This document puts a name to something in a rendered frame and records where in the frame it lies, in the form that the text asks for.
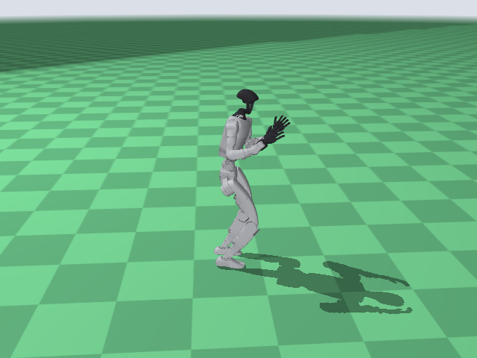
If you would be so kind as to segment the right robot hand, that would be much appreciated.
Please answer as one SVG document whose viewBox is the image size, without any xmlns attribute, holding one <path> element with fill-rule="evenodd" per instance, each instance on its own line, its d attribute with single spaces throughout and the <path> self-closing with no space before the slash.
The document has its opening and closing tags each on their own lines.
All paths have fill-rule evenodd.
<svg viewBox="0 0 477 358">
<path fill-rule="evenodd" d="M 285 136 L 285 135 L 279 136 L 280 134 L 283 134 L 283 133 L 284 133 L 283 131 L 280 132 L 280 133 L 278 133 L 279 131 L 282 130 L 282 128 L 280 128 L 280 129 L 278 129 L 277 131 L 275 131 L 277 128 L 279 128 L 279 126 L 276 126 L 272 131 L 270 131 L 271 128 L 272 128 L 272 126 L 270 126 L 270 127 L 268 128 L 266 134 L 264 135 L 264 139 L 261 139 L 261 140 L 258 141 L 258 142 L 262 141 L 262 142 L 264 143 L 264 145 L 265 145 L 265 147 L 262 148 L 260 151 L 262 151 L 262 150 L 264 150 L 266 147 L 268 147 L 268 144 L 274 143 L 274 142 L 276 142 L 278 139 L 280 139 L 280 138 L 282 138 L 282 137 Z M 270 131 L 270 132 L 269 132 L 269 131 Z M 275 131 L 275 132 L 274 132 L 274 131 Z M 274 132 L 274 133 L 273 133 L 273 132 Z M 278 134 L 275 136 L 276 133 L 278 133 Z M 279 136 L 279 137 L 277 137 L 277 136 Z M 276 138 L 276 137 L 277 137 L 277 138 Z M 258 143 L 258 142 L 257 142 L 257 143 Z M 257 143 L 256 143 L 256 144 L 257 144 Z"/>
</svg>

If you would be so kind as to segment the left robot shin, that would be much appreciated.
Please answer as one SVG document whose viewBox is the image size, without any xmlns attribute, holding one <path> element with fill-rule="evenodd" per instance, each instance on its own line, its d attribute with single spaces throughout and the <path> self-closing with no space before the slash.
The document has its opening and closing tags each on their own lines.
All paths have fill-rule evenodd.
<svg viewBox="0 0 477 358">
<path fill-rule="evenodd" d="M 221 245 L 221 249 L 226 249 L 228 245 L 232 243 L 234 238 L 236 237 L 237 233 L 244 227 L 244 222 L 238 219 L 238 216 L 234 219 L 234 222 L 231 224 L 230 228 L 228 229 L 228 234 L 225 240 Z M 227 246 L 226 246 L 227 245 Z M 226 247 L 225 247 L 226 246 Z"/>
</svg>

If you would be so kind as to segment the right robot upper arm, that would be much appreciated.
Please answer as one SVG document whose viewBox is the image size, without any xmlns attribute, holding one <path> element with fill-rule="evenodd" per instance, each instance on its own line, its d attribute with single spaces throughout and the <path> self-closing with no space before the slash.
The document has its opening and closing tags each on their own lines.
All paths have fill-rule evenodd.
<svg viewBox="0 0 477 358">
<path fill-rule="evenodd" d="M 236 120 L 228 121 L 228 123 L 226 123 L 225 130 L 226 130 L 226 134 L 227 134 L 227 136 L 226 136 L 226 138 L 227 138 L 227 140 L 226 140 L 226 157 L 229 161 L 235 162 L 237 160 L 231 160 L 228 157 L 228 153 L 229 153 L 229 151 L 234 150 L 234 147 L 236 146 L 237 133 L 239 132 L 238 121 L 236 121 Z"/>
</svg>

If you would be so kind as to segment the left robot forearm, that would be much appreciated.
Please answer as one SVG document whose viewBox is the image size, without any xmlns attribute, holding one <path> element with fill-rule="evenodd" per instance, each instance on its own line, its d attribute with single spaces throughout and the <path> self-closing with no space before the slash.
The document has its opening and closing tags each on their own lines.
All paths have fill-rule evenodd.
<svg viewBox="0 0 477 358">
<path fill-rule="evenodd" d="M 276 136 L 276 135 L 275 135 Z M 263 136 L 254 138 L 254 143 L 256 144 L 259 140 L 264 139 Z"/>
</svg>

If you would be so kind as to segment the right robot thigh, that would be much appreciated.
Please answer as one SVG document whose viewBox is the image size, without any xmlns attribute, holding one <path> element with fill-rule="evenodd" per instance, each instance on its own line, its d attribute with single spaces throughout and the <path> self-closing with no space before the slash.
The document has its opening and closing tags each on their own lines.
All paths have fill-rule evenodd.
<svg viewBox="0 0 477 358">
<path fill-rule="evenodd" d="M 253 222 L 256 224 L 258 229 L 259 222 L 256 208 L 246 189 L 236 179 L 230 180 L 227 176 L 222 180 L 222 184 L 221 191 L 226 196 L 230 196 L 235 193 L 233 199 L 236 200 L 236 205 L 246 216 L 248 216 L 248 219 L 244 222 L 244 226 L 248 222 Z"/>
</svg>

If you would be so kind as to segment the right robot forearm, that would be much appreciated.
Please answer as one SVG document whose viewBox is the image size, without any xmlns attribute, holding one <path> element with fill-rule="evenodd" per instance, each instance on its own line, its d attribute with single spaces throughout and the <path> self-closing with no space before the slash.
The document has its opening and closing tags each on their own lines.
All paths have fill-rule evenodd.
<svg viewBox="0 0 477 358">
<path fill-rule="evenodd" d="M 251 157 L 251 155 L 257 155 L 265 145 L 262 141 L 258 142 L 256 145 L 252 145 L 250 148 L 244 148 L 239 150 L 232 150 L 229 151 L 228 157 L 231 160 L 243 159 L 245 160 L 247 157 Z"/>
</svg>

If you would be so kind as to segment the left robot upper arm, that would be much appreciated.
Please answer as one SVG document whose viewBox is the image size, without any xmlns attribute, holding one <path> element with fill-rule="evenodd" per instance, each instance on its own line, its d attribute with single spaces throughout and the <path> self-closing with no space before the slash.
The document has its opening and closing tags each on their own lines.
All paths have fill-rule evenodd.
<svg viewBox="0 0 477 358">
<path fill-rule="evenodd" d="M 252 135 L 252 119 L 250 117 L 248 117 L 250 119 L 250 131 L 249 131 L 249 135 L 245 141 L 245 148 L 250 148 L 252 145 L 255 145 L 254 143 L 254 138 L 251 138 L 251 135 Z"/>
</svg>

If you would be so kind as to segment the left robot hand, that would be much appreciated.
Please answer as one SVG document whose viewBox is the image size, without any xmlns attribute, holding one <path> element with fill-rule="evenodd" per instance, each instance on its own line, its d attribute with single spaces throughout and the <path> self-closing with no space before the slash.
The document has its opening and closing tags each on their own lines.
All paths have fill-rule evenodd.
<svg viewBox="0 0 477 358">
<path fill-rule="evenodd" d="M 289 124 L 291 124 L 291 123 L 289 122 L 289 123 L 287 123 L 287 124 L 284 126 L 284 124 L 288 121 L 288 119 L 287 119 L 286 121 L 284 121 L 284 120 L 286 119 L 286 117 L 285 117 L 284 119 L 282 119 L 282 117 L 283 117 L 283 115 L 281 115 L 281 117 L 279 118 L 279 120 L 276 122 L 277 116 L 275 116 L 273 128 L 271 128 L 270 131 L 272 131 L 276 126 L 279 126 L 279 128 L 277 128 L 275 131 L 277 131 L 277 130 L 280 129 L 280 128 L 282 128 L 282 130 L 283 130 L 286 126 L 288 126 Z M 281 119 L 282 119 L 282 121 L 280 121 Z M 283 121 L 284 121 L 284 122 L 283 122 Z M 283 123 L 282 123 L 282 122 L 283 122 Z M 281 130 L 281 131 L 282 131 L 282 130 Z M 269 131 L 269 132 L 270 132 L 270 131 Z M 274 131 L 274 132 L 275 132 L 275 131 Z M 274 132 L 273 132 L 273 133 L 274 133 Z M 275 135 L 277 135 L 277 133 L 276 133 Z"/>
</svg>

